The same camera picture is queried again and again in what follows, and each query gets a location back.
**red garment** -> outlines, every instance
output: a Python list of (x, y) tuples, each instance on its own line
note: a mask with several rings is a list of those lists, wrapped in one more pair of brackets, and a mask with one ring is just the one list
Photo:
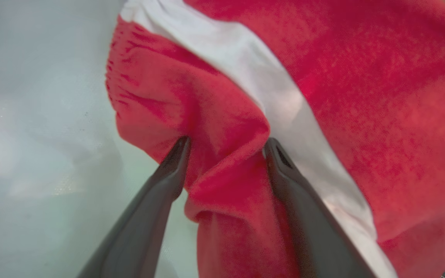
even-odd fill
[[(400, 278), (445, 269), (445, 3), (188, 0), (279, 59), (367, 200)], [(161, 161), (193, 139), (187, 216), (202, 278), (295, 277), (261, 149), (266, 116), (224, 74), (118, 19), (106, 86), (122, 138)]]

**glossy surface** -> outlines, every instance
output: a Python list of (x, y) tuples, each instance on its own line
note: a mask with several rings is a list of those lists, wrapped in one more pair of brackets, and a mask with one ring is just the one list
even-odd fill
[[(118, 0), (0, 0), (0, 278), (74, 278), (157, 164), (104, 88)], [(173, 204), (156, 276), (196, 277)]]

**red and white clothing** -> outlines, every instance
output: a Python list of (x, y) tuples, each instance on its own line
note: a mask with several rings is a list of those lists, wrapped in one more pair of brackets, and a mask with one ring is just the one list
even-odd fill
[(445, 3), (130, 0), (106, 87), (122, 138), (193, 139), (200, 277), (297, 277), (277, 138), (379, 278), (445, 270)]

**white fabric strip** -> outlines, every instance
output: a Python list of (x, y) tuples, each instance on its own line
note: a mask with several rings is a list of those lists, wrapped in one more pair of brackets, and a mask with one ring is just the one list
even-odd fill
[(270, 49), (235, 22), (210, 19), (182, 0), (129, 0), (120, 13), (152, 33), (183, 46), (224, 73), (252, 98), (300, 172), (378, 278), (396, 278), (376, 243), (372, 211), (339, 162), (302, 93)]

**red fabric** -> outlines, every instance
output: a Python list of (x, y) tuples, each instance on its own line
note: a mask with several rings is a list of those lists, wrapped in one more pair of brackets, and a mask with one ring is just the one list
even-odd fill
[(445, 269), (445, 3), (187, 0), (275, 53), (374, 213), (399, 277)]
[(121, 19), (106, 77), (126, 141), (160, 162), (178, 137), (192, 138), (185, 212), (199, 223), (200, 277), (296, 277), (285, 213), (268, 184), (262, 148), (270, 129), (258, 107), (193, 54)]

